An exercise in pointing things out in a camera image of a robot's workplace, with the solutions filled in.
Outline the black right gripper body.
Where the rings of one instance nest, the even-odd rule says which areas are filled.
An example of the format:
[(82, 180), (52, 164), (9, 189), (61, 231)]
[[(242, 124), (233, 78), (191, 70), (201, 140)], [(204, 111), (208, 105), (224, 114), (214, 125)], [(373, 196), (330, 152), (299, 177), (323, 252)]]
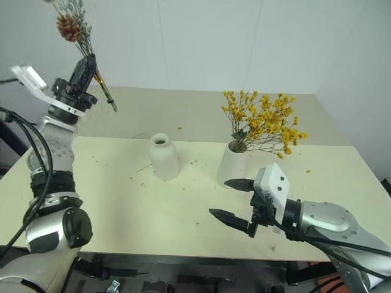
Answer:
[(249, 237), (255, 237), (259, 225), (265, 227), (274, 226), (276, 209), (269, 195), (263, 195), (258, 192), (254, 192), (250, 205), (253, 207), (253, 210), (247, 234)]

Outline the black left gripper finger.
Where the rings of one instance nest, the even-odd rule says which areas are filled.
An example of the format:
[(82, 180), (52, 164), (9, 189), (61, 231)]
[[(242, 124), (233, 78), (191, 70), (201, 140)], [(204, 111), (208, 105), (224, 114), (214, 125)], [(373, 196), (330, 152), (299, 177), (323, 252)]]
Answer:
[(90, 81), (89, 61), (88, 58), (83, 58), (77, 63), (69, 83), (75, 89), (87, 89)]
[(93, 77), (95, 76), (95, 71), (97, 68), (97, 61), (95, 54), (88, 55), (88, 83), (91, 83)]

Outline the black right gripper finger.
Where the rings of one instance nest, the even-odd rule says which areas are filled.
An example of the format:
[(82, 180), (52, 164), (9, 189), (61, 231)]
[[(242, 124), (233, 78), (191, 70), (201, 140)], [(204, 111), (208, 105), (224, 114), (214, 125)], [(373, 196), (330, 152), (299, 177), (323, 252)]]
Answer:
[(239, 218), (234, 215), (234, 213), (222, 209), (209, 209), (209, 212), (224, 225), (242, 231), (249, 237), (254, 237), (254, 233), (250, 231), (250, 223), (247, 220)]
[(254, 191), (254, 180), (252, 179), (230, 179), (225, 181), (224, 185), (243, 192)]

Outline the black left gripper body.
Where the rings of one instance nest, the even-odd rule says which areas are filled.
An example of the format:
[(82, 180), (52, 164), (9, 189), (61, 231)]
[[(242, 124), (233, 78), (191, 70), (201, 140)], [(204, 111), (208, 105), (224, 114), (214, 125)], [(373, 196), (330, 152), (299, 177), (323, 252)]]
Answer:
[(86, 92), (80, 92), (66, 80), (57, 78), (51, 88), (55, 99), (75, 109), (90, 109), (98, 99)]

